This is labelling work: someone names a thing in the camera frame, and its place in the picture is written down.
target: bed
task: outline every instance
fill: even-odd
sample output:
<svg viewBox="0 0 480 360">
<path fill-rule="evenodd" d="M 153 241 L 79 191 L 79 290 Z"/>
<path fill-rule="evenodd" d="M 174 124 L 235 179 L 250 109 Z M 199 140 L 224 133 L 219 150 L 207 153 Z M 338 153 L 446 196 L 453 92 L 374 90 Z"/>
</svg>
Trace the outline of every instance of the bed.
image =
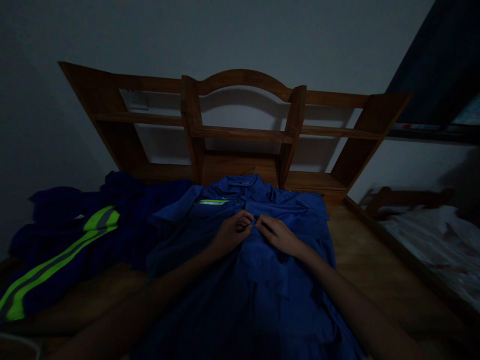
<svg viewBox="0 0 480 360">
<path fill-rule="evenodd" d="M 445 205 L 452 189 L 441 192 L 392 191 L 383 187 L 366 207 L 378 221 L 384 242 L 401 254 L 419 277 L 470 325 L 480 311 L 480 229 Z"/>
</svg>

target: blue shirt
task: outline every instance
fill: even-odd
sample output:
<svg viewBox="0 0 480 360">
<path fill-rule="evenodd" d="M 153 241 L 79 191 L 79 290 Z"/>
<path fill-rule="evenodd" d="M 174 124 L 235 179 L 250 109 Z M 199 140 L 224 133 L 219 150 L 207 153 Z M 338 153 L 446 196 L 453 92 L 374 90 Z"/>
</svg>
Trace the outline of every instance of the blue shirt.
<svg viewBox="0 0 480 360">
<path fill-rule="evenodd" d="M 192 186 L 149 219 L 171 235 L 147 257 L 153 277 L 201 252 L 220 224 L 245 209 L 282 220 L 335 267 L 321 195 L 275 189 L 258 175 Z M 255 229 L 183 292 L 132 352 L 133 359 L 358 359 L 364 353 L 305 266 Z"/>
</svg>

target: electrical outlet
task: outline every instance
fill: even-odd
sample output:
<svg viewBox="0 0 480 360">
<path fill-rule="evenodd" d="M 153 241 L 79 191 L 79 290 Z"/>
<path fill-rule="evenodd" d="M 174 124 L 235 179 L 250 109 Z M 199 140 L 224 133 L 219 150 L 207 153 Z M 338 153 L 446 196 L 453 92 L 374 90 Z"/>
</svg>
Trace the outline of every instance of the electrical outlet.
<svg viewBox="0 0 480 360">
<path fill-rule="evenodd" d="M 121 97 L 129 110 L 148 110 L 147 97 L 141 90 L 120 89 Z"/>
</svg>

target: wooden headboard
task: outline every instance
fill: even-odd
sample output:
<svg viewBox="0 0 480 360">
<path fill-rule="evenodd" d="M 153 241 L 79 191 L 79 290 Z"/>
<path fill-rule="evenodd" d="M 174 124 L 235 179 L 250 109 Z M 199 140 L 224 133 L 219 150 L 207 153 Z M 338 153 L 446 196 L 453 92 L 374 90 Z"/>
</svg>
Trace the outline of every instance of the wooden headboard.
<svg viewBox="0 0 480 360">
<path fill-rule="evenodd" d="M 384 186 L 373 197 L 365 211 L 376 220 L 384 220 L 387 216 L 397 215 L 398 212 L 385 211 L 380 212 L 384 206 L 401 206 L 414 208 L 424 206 L 426 209 L 435 209 L 447 203 L 454 196 L 455 191 L 452 188 L 444 188 L 440 192 L 433 191 L 392 191 L 388 186 Z"/>
</svg>

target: wooden bed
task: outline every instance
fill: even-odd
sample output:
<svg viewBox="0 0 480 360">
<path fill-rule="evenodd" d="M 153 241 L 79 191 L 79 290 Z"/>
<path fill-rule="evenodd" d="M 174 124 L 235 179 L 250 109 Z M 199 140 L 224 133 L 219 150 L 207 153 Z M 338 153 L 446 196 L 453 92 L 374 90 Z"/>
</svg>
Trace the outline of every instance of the wooden bed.
<svg viewBox="0 0 480 360">
<path fill-rule="evenodd" d="M 456 308 L 449 308 L 359 219 L 357 210 L 351 210 L 352 204 L 347 198 L 340 205 L 330 206 L 328 227 L 338 271 L 429 351 L 433 347 L 436 352 L 442 346 L 445 352 L 446 341 L 464 337 L 468 326 L 456 314 Z M 147 279 L 146 273 L 117 264 L 78 284 L 50 309 L 7 324 L 0 331 L 32 337 L 41 341 L 45 353 L 54 351 L 115 304 L 140 291 Z"/>
<path fill-rule="evenodd" d="M 414 339 L 437 341 L 462 337 L 475 321 L 461 304 L 444 296 L 418 264 L 388 238 L 382 227 L 347 193 L 373 156 L 411 95 L 357 95 L 287 88 L 278 80 L 252 70 L 229 70 L 197 81 L 120 75 L 61 62 L 93 126 L 118 168 L 146 184 L 192 179 L 207 186 L 226 175 L 254 168 L 277 188 L 323 195 L 330 214 L 337 267 L 347 279 L 396 320 Z M 226 86 L 254 86 L 290 103 L 285 131 L 250 130 L 202 124 L 199 96 Z M 181 116 L 128 112 L 119 89 L 181 94 Z M 303 125 L 306 105 L 362 108 L 353 129 Z M 192 165 L 150 163 L 134 123 L 183 127 Z M 331 173 L 290 171 L 300 134 L 348 138 Z M 278 155 L 207 150 L 205 138 L 281 143 Z M 0 265 L 0 280 L 16 267 L 15 259 Z M 40 339 L 46 353 L 139 291 L 148 275 L 117 264 L 96 278 L 78 284 L 58 304 L 23 321 L 7 323 L 7 331 Z"/>
</svg>

